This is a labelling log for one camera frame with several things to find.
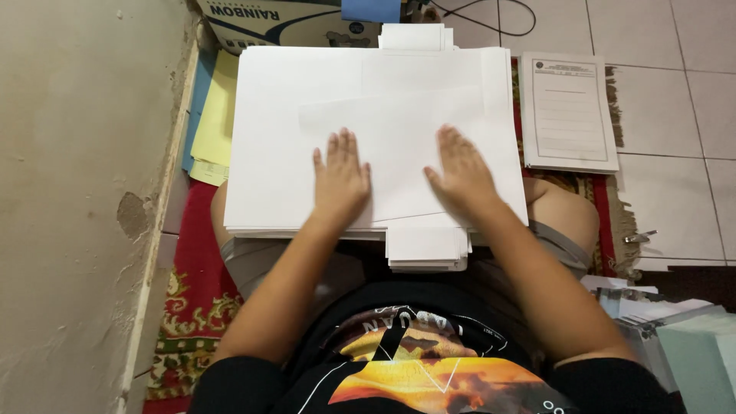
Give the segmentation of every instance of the cardboard box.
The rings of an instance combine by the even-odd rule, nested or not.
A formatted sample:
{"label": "cardboard box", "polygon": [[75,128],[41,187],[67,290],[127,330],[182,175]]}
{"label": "cardboard box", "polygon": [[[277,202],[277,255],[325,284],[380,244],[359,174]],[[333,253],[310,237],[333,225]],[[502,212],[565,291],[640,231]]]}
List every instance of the cardboard box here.
{"label": "cardboard box", "polygon": [[342,20],[340,0],[197,1],[222,47],[236,55],[255,45],[378,47],[381,24]]}

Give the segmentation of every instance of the wall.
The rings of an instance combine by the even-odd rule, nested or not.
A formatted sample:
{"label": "wall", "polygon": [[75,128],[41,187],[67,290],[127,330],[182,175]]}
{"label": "wall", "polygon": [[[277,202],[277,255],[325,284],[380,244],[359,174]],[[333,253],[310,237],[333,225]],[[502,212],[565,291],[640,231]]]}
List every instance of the wall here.
{"label": "wall", "polygon": [[192,20],[0,1],[0,413],[115,410]]}

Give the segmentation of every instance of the hand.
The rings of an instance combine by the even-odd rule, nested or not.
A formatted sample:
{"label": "hand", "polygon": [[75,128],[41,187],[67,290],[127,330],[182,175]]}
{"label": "hand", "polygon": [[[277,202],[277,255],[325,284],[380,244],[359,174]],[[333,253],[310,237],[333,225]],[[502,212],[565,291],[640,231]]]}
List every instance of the hand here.
{"label": "hand", "polygon": [[342,128],[339,136],[330,134],[327,166],[322,163],[319,148],[314,149],[313,216],[334,224],[343,231],[361,212],[370,197],[370,165],[360,165],[355,134]]}
{"label": "hand", "polygon": [[451,211],[477,222],[485,211],[503,203],[496,192],[493,177],[483,157],[472,142],[453,126],[444,124],[437,130],[437,146],[442,161],[440,177],[432,167],[424,173],[432,188]]}

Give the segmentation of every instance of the yellow document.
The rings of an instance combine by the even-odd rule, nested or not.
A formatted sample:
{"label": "yellow document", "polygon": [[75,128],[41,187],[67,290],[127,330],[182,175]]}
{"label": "yellow document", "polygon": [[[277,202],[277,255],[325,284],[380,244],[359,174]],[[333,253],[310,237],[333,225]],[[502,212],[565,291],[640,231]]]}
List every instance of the yellow document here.
{"label": "yellow document", "polygon": [[189,172],[189,177],[219,187],[225,182],[225,180],[227,180],[229,174],[230,168],[226,166],[194,160],[194,164],[192,164],[191,171]]}
{"label": "yellow document", "polygon": [[192,157],[212,164],[230,166],[237,80],[238,57],[220,50],[202,109],[202,118],[199,120],[197,133],[194,134]]}

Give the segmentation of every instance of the wall stain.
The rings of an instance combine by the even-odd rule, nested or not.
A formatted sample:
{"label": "wall stain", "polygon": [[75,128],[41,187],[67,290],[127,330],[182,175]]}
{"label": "wall stain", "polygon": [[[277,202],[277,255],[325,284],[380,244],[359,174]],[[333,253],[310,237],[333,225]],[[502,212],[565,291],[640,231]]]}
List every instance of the wall stain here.
{"label": "wall stain", "polygon": [[144,201],[132,192],[126,192],[118,204],[118,223],[128,239],[137,240],[148,231],[149,221]]}

